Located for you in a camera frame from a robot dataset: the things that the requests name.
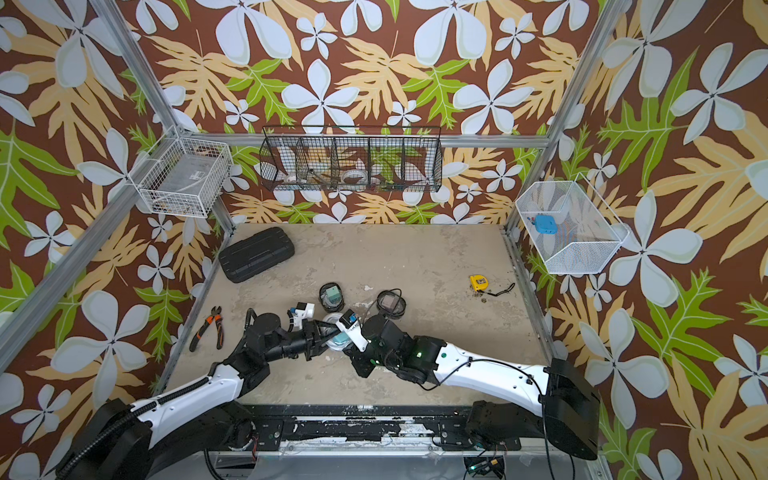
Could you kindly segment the mint green charger plug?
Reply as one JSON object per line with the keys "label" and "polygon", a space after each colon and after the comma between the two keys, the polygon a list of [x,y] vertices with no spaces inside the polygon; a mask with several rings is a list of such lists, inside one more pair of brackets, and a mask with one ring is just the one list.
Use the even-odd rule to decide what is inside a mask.
{"label": "mint green charger plug", "polygon": [[337,305],[341,302],[342,295],[336,286],[332,286],[325,291],[325,298],[328,304]]}

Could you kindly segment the teal charger plug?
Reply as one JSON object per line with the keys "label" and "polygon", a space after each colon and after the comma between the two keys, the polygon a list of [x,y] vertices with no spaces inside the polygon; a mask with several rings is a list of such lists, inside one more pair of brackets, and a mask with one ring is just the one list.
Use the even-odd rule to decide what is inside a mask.
{"label": "teal charger plug", "polygon": [[339,333],[327,342],[327,345],[334,350],[343,350],[351,343],[351,339],[346,333]]}

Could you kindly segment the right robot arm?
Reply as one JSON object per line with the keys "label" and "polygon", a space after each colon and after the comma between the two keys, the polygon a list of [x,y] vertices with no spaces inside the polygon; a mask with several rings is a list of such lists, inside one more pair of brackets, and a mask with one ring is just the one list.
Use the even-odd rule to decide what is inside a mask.
{"label": "right robot arm", "polygon": [[596,459],[601,399],[568,361],[525,365],[484,357],[439,338],[411,337],[383,315],[360,321],[347,312],[337,325],[363,378],[382,367],[424,390],[453,386],[492,396],[472,406],[466,427],[475,442],[540,437],[576,458]]}

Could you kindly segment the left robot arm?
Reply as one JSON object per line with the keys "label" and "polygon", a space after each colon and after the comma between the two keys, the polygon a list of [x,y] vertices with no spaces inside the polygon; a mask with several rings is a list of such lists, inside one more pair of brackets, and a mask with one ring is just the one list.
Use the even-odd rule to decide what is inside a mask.
{"label": "left robot arm", "polygon": [[338,331],[316,320],[285,330],[277,315],[249,310],[235,349],[207,374],[159,396],[100,407],[56,466],[56,478],[145,479],[224,444],[238,426],[250,423],[239,400],[269,376],[271,362],[311,360]]}

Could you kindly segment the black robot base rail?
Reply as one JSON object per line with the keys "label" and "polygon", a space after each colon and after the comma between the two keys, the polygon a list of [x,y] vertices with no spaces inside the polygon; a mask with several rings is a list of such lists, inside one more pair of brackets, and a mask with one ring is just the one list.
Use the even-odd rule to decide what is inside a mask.
{"label": "black robot base rail", "polygon": [[255,456],[330,453],[516,451],[541,439],[541,420],[512,404],[241,405],[195,421],[202,446]]}

